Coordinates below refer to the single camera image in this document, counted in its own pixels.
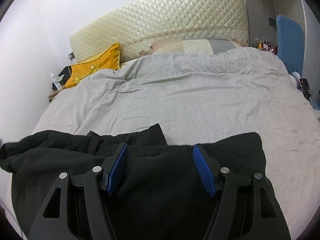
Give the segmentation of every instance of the white blanket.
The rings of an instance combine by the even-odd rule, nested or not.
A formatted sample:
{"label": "white blanket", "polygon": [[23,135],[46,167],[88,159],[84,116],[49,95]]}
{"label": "white blanket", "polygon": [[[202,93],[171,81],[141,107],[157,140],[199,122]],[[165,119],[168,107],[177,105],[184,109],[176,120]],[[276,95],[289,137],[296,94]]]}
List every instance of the white blanket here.
{"label": "white blanket", "polygon": [[253,48],[216,56],[158,54],[100,70],[63,90],[34,132],[128,133],[159,123],[168,144],[257,132],[292,239],[320,204],[320,124],[277,56]]}

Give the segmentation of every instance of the silver screw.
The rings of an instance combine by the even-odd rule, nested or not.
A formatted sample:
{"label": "silver screw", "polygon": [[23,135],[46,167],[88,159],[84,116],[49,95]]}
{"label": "silver screw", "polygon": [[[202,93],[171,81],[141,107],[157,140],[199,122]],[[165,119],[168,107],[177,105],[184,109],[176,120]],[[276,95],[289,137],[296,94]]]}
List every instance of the silver screw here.
{"label": "silver screw", "polygon": [[222,167],[221,169],[220,169],[220,171],[222,172],[222,173],[229,173],[229,169],[227,168],[227,167]]}
{"label": "silver screw", "polygon": [[92,171],[93,172],[99,172],[99,171],[101,171],[101,169],[102,168],[100,166],[95,166],[95,167],[92,168]]}
{"label": "silver screw", "polygon": [[258,172],[254,174],[254,177],[256,179],[262,179],[262,175],[260,173],[258,173]]}
{"label": "silver screw", "polygon": [[59,178],[60,178],[60,179],[65,179],[67,176],[68,176],[68,173],[63,172],[63,173],[61,173],[61,174],[59,175]]}

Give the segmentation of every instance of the blue rubber pad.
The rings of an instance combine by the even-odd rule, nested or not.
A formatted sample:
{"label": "blue rubber pad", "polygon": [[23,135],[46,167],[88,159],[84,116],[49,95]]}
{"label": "blue rubber pad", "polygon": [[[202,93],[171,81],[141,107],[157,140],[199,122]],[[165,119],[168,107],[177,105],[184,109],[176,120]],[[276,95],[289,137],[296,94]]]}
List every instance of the blue rubber pad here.
{"label": "blue rubber pad", "polygon": [[124,171],[124,168],[128,162],[128,159],[129,159],[129,149],[128,149],[128,146],[125,145],[122,148],[110,173],[108,174],[107,192],[110,196],[112,195],[113,192],[115,192],[118,189],[118,186],[122,177],[122,172]]}
{"label": "blue rubber pad", "polygon": [[198,169],[203,186],[206,192],[210,193],[210,195],[214,197],[217,192],[217,189],[214,185],[214,175],[210,171],[210,168],[207,165],[205,159],[203,158],[201,151],[197,145],[194,145],[192,152],[193,160]]}

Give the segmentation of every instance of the patchwork pillow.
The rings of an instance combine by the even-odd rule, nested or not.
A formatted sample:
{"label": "patchwork pillow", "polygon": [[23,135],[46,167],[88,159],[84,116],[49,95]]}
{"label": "patchwork pillow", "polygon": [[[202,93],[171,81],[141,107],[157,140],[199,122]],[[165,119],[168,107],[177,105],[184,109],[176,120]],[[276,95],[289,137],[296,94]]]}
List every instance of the patchwork pillow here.
{"label": "patchwork pillow", "polygon": [[107,68],[117,70],[119,63],[120,45],[119,43],[115,43],[104,52],[89,57],[76,65],[72,65],[72,74],[66,83],[66,88],[76,86],[85,77],[100,69]]}
{"label": "patchwork pillow", "polygon": [[242,48],[234,41],[218,38],[208,39],[167,39],[162,40],[151,46],[152,53],[186,53],[198,55],[217,55],[230,49]]}

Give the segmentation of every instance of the headboard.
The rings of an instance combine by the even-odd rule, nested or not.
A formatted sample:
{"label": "headboard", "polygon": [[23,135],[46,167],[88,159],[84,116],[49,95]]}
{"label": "headboard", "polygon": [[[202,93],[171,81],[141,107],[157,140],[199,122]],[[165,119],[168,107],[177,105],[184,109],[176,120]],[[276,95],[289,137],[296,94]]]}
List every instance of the headboard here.
{"label": "headboard", "polygon": [[120,61],[151,53],[167,38],[225,38],[246,46],[244,0],[141,0],[112,11],[70,37],[78,62],[119,42]]}

